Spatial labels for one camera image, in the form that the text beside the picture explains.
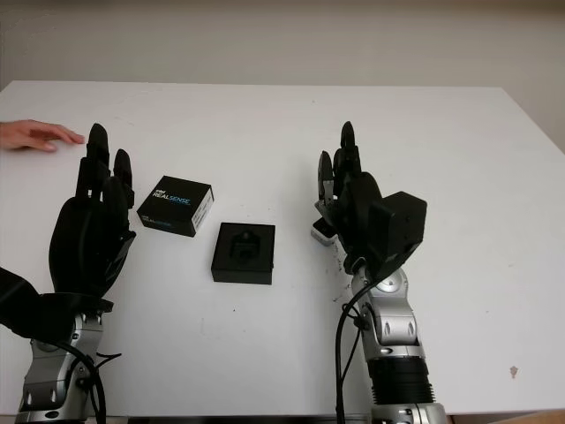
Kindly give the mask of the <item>bare person's hand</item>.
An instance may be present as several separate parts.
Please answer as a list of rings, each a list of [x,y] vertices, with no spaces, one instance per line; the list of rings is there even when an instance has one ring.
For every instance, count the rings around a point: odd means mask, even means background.
[[[46,153],[55,153],[56,140],[69,145],[85,142],[82,135],[63,125],[51,124],[32,119],[1,123],[1,149],[34,149]]]

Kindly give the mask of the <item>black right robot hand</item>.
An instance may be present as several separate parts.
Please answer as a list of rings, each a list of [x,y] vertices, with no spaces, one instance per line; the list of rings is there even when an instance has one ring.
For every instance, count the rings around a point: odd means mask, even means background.
[[[339,241],[345,252],[343,269],[353,275],[369,262],[369,212],[381,194],[375,179],[361,170],[351,122],[343,124],[335,153],[321,152],[317,184],[315,207],[320,218],[313,223],[312,235],[324,246]]]

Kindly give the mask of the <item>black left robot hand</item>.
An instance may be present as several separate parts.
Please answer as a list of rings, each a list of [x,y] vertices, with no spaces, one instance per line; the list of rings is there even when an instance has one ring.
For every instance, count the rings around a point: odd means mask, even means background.
[[[106,129],[93,124],[79,163],[75,194],[62,206],[49,245],[49,272],[56,292],[103,297],[116,282],[136,237],[130,157],[109,157]]]

